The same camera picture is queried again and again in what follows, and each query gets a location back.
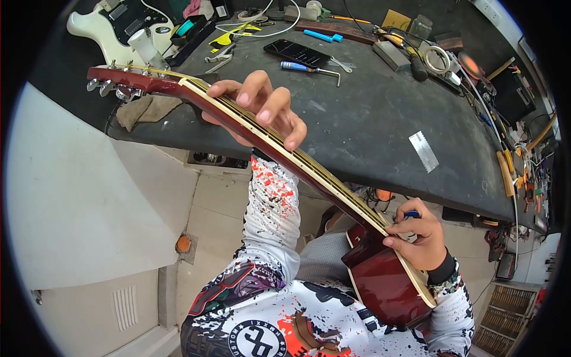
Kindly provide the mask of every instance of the red guitar body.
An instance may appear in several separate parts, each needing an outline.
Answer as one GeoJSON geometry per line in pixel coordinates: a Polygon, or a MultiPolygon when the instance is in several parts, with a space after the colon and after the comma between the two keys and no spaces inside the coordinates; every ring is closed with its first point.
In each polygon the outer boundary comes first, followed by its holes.
{"type": "Polygon", "coordinates": [[[342,257],[363,303],[379,321],[414,326],[432,309],[419,295],[395,251],[383,245],[381,234],[365,235],[356,224],[347,231],[353,249],[342,257]]]}

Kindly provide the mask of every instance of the left hand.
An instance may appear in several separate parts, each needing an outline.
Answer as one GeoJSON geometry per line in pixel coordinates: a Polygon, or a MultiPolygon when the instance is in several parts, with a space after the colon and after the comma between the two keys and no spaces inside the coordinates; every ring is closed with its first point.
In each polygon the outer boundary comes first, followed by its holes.
{"type": "MultiPolygon", "coordinates": [[[[305,123],[289,107],[291,103],[289,90],[284,87],[274,90],[268,74],[264,71],[252,72],[246,77],[244,84],[231,80],[216,82],[206,94],[213,98],[226,94],[239,106],[257,114],[258,124],[273,127],[284,138],[284,147],[289,151],[294,151],[307,134],[305,123]]],[[[224,127],[240,144],[252,146],[212,115],[203,111],[202,118],[209,123],[224,127]]]]}

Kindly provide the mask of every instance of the teal tape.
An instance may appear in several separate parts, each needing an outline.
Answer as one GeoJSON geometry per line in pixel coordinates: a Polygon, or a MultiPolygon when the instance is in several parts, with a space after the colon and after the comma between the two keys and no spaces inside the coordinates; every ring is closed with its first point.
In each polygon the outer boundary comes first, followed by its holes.
{"type": "Polygon", "coordinates": [[[193,26],[194,26],[194,24],[193,24],[190,20],[186,20],[186,21],[183,22],[183,24],[176,30],[175,34],[177,34],[178,36],[182,37],[182,36],[184,36],[193,26]]]}

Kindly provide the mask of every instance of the person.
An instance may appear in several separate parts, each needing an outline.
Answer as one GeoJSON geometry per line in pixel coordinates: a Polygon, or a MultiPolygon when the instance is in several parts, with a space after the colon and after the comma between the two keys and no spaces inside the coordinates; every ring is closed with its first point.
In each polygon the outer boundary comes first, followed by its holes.
{"type": "MultiPolygon", "coordinates": [[[[264,71],[243,84],[219,81],[207,94],[227,94],[256,120],[272,126],[287,150],[301,144],[307,128],[290,109],[290,94],[276,90],[264,71]]],[[[221,125],[203,113],[207,122],[221,125]]],[[[244,145],[250,144],[226,128],[244,145]]],[[[396,236],[383,244],[398,251],[418,270],[428,271],[437,302],[426,337],[413,328],[389,326],[369,313],[352,291],[340,257],[349,250],[345,237],[354,224],[336,214],[325,233],[298,255],[298,178],[259,150],[252,150],[249,203],[243,245],[227,268],[198,294],[180,333],[184,356],[462,356],[474,332],[474,317],[458,262],[444,246],[438,220],[419,199],[397,209],[389,234],[413,232],[411,244],[396,236]],[[416,210],[419,219],[404,219],[416,210]]]]}

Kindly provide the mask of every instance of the white electric guitar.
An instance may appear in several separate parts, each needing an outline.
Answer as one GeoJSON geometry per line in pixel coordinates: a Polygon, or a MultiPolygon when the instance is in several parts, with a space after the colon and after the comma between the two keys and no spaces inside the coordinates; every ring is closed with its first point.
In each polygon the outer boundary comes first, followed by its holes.
{"type": "Polygon", "coordinates": [[[102,0],[92,13],[80,15],[74,11],[67,19],[67,31],[97,42],[108,65],[113,60],[121,65],[133,60],[134,65],[144,66],[139,54],[127,43],[141,29],[148,29],[152,44],[168,56],[165,52],[172,45],[172,28],[172,21],[165,14],[143,0],[102,0]]]}

